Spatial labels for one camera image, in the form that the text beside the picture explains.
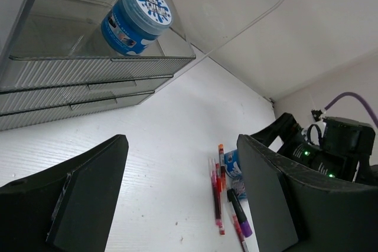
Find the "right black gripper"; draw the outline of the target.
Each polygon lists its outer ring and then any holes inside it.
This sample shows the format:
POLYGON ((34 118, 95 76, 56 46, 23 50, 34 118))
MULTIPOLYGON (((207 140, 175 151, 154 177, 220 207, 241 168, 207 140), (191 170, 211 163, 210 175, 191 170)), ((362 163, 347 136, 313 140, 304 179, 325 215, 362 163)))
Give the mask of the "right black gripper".
POLYGON ((314 123, 303 135, 294 116, 283 113, 251 137, 266 147, 280 138, 280 155, 327 177, 376 181, 377 166, 370 165, 375 135, 370 125, 359 122, 326 122, 323 132, 314 123))

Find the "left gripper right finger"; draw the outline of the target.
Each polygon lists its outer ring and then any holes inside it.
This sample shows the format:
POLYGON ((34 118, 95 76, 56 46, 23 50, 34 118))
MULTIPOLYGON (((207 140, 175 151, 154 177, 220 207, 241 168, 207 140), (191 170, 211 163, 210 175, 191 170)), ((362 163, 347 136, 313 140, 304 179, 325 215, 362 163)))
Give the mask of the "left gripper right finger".
POLYGON ((376 251, 377 188, 330 178, 248 135, 237 150, 260 251, 376 251))

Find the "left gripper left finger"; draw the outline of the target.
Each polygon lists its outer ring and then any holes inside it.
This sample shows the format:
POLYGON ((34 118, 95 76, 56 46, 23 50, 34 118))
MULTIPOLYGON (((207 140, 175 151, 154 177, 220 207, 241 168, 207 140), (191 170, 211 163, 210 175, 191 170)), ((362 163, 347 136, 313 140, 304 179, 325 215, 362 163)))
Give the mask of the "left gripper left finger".
POLYGON ((1 251, 104 251, 128 155, 116 135, 1 187, 1 251))

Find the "blue slime jar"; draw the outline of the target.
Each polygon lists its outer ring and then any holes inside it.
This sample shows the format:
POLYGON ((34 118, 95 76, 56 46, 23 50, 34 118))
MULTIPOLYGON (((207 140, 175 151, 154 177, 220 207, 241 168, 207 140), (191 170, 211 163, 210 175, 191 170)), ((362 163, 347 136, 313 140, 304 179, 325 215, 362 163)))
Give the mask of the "blue slime jar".
POLYGON ((239 153, 238 150, 231 150, 224 154, 224 164, 226 173, 232 179, 241 178, 242 171, 240 169, 239 153))
POLYGON ((109 44, 124 56, 140 55, 173 23, 165 0, 117 0, 101 23, 109 44))

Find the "clear acrylic drawer organizer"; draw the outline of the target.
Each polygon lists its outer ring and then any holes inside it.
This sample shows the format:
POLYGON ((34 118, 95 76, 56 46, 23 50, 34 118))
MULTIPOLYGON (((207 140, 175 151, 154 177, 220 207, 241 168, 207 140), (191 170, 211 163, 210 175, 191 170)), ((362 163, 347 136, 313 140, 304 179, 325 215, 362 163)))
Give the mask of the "clear acrylic drawer organizer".
POLYGON ((198 21, 167 1, 172 25, 140 55, 112 49, 101 23, 117 0, 1 0, 1 130, 134 106, 208 57, 284 0, 245 0, 225 19, 221 0, 189 0, 198 21))

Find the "small dark glitter jar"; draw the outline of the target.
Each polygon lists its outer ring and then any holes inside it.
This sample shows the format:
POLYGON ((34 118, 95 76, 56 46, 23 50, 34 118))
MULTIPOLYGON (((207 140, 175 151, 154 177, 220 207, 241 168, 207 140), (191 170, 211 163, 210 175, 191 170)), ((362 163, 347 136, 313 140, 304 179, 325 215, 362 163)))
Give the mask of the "small dark glitter jar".
POLYGON ((247 199, 245 183, 242 178, 232 180, 232 188, 234 189, 239 201, 247 199))

